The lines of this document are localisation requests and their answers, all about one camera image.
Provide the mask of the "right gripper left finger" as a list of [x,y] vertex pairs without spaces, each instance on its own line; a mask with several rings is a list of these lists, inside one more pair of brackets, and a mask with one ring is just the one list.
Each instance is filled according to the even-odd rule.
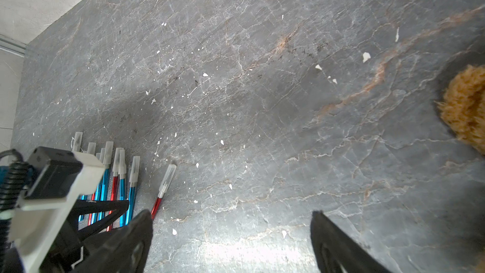
[[153,239],[151,213],[143,210],[131,222],[102,233],[106,241],[96,248],[74,272],[144,272]]

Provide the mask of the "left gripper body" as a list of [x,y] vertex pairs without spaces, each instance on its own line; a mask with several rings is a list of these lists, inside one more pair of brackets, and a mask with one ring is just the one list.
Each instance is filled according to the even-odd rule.
[[25,272],[40,271],[61,230],[74,232],[61,252],[83,252],[83,241],[127,211],[127,200],[80,199],[96,191],[105,171],[92,154],[49,147],[10,166],[1,183],[1,242],[14,244]]

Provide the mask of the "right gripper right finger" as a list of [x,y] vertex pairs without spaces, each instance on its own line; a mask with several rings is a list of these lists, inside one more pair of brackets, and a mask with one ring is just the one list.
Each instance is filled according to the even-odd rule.
[[322,211],[312,212],[310,238],[320,272],[390,272]]

